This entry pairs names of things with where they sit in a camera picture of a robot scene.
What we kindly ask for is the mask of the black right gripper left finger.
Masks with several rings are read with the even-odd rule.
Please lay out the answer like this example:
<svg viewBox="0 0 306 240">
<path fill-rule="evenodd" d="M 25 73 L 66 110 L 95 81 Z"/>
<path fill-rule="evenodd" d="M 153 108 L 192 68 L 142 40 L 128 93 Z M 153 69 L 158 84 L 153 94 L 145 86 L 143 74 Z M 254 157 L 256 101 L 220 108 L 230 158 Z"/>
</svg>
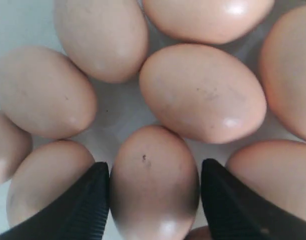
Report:
<svg viewBox="0 0 306 240">
<path fill-rule="evenodd" d="M 93 164 L 68 190 L 0 240 L 100 240 L 109 213 L 109 169 Z"/>
</svg>

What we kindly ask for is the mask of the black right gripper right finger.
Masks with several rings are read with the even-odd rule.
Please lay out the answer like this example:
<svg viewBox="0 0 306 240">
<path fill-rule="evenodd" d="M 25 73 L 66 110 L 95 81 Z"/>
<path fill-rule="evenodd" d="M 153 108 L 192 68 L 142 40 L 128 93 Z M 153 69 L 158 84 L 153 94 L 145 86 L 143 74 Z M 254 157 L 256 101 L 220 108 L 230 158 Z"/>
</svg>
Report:
<svg viewBox="0 0 306 240">
<path fill-rule="evenodd" d="M 262 198 L 212 158 L 202 162 L 201 201 L 214 240 L 306 240 L 306 221 Z"/>
</svg>

